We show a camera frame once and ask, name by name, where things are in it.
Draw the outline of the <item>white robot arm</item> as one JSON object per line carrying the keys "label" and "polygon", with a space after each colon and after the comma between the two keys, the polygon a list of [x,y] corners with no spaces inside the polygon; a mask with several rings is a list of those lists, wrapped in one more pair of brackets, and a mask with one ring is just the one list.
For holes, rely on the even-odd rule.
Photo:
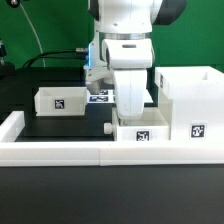
{"label": "white robot arm", "polygon": [[187,0],[88,0],[94,37],[84,66],[86,85],[96,94],[102,81],[112,84],[120,119],[143,114],[147,70],[155,60],[152,27],[172,24],[186,5]]}

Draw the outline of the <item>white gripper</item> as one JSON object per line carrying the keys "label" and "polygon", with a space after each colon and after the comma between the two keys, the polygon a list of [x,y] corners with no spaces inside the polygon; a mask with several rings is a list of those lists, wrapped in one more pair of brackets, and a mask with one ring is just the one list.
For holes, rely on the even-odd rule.
{"label": "white gripper", "polygon": [[144,109],[147,70],[114,70],[115,102],[121,126],[140,119]]}

